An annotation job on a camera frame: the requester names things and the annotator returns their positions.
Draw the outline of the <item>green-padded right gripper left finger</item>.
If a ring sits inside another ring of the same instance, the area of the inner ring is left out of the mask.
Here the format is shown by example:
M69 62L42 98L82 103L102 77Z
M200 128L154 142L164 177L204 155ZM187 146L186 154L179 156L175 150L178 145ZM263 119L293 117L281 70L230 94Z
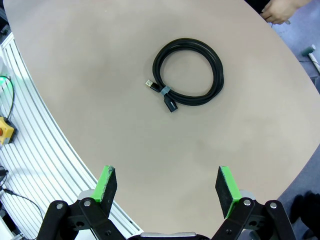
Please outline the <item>green-padded right gripper left finger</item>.
M89 196L71 205L63 200L50 203L37 239L74 240L80 231L90 230L97 240L124 240L124 235L109 219L116 191L115 168L106 165Z

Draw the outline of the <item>green-padded right gripper right finger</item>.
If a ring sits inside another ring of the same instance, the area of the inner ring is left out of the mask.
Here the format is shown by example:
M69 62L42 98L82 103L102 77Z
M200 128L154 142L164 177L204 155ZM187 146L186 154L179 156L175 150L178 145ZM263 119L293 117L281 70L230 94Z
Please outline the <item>green-padded right gripper right finger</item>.
M282 203L269 200L260 204L242 194L229 167L218 168L215 190L224 222L212 237L213 240L237 240L244 230L250 231L252 240L296 239Z

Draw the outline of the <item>person's right hand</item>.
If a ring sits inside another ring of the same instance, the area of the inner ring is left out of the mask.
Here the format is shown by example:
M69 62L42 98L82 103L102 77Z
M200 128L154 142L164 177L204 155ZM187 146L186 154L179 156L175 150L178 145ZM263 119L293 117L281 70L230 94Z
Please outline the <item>person's right hand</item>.
M299 8L299 0L270 0L263 8L260 16L273 25L280 25L287 21Z

